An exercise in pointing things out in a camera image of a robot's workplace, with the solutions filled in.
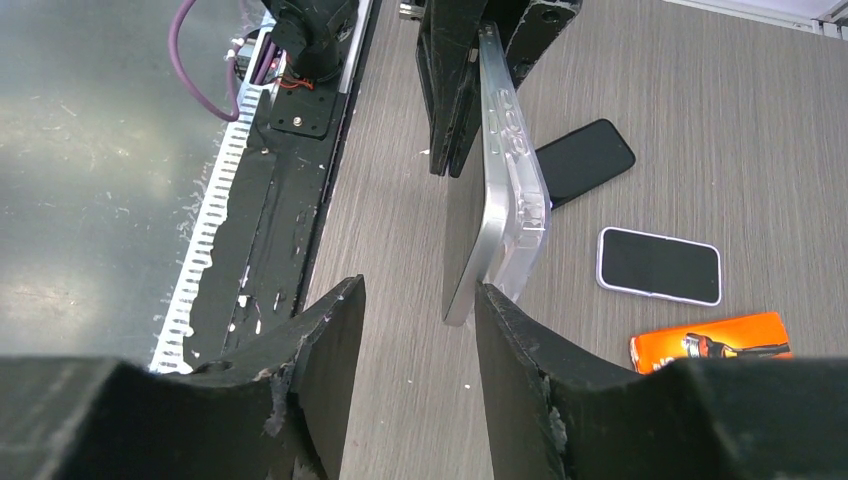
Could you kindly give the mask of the orange razor box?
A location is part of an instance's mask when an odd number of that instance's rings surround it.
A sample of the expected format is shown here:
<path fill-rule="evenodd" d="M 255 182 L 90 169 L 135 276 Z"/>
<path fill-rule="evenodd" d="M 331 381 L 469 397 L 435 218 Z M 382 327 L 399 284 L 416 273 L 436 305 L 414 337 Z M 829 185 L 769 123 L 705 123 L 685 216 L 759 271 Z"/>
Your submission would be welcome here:
<path fill-rule="evenodd" d="M 670 327 L 633 336 L 632 365 L 652 373 L 679 358 L 790 358 L 789 337 L 776 312 Z"/>

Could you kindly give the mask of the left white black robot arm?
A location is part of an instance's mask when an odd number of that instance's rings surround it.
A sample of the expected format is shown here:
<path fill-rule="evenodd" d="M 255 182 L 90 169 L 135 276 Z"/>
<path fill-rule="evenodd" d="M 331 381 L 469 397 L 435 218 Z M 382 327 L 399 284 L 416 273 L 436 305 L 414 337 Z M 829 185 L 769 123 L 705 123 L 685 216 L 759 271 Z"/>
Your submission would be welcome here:
<path fill-rule="evenodd" d="M 484 23 L 496 25 L 509 74 L 520 86 L 579 14 L 579 1 L 414 1 L 420 23 L 416 59 L 430 125 L 435 175 L 460 176 L 481 125 L 479 68 L 471 52 Z M 343 69 L 341 43 L 355 26 L 356 1 L 267 1 L 273 43 L 293 72 L 323 82 Z"/>

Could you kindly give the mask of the clear phone case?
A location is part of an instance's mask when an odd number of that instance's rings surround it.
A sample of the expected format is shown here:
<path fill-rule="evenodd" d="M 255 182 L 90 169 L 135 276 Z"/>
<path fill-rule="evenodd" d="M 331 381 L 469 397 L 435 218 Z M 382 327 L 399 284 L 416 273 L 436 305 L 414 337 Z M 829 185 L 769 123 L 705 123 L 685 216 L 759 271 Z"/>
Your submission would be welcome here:
<path fill-rule="evenodd" d="M 506 219 L 491 283 L 517 301 L 539 259 L 552 202 L 519 106 L 497 25 L 479 33 L 484 158 L 506 175 Z"/>

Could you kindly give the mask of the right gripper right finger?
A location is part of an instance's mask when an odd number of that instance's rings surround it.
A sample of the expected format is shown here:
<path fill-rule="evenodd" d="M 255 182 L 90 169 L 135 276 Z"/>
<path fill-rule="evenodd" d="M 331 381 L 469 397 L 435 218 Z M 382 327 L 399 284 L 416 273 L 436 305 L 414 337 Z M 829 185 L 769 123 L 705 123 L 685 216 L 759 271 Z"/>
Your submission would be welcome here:
<path fill-rule="evenodd" d="M 498 479 L 843 479 L 847 362 L 681 359 L 641 375 L 475 289 Z"/>

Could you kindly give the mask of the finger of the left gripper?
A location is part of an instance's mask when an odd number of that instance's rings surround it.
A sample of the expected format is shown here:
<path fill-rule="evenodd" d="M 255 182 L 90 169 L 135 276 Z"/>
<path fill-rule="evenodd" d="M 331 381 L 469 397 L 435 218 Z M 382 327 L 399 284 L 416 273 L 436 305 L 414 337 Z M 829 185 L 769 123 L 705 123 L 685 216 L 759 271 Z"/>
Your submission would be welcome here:
<path fill-rule="evenodd" d="M 520 87 L 533 67 L 582 8 L 582 0 L 490 2 L 513 84 Z"/>
<path fill-rule="evenodd" d="M 416 59 L 430 126 L 430 172 L 461 176 L 481 125 L 479 65 L 471 59 L 485 0 L 428 0 Z"/>

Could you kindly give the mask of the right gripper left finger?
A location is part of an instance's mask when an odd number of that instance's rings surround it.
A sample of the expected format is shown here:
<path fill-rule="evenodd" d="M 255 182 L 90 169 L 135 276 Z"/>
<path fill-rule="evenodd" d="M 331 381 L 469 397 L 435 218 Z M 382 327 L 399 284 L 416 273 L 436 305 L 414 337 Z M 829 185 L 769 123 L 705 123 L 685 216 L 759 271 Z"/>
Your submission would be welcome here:
<path fill-rule="evenodd" d="M 187 374 L 115 357 L 1 361 L 5 479 L 336 479 L 362 276 Z"/>

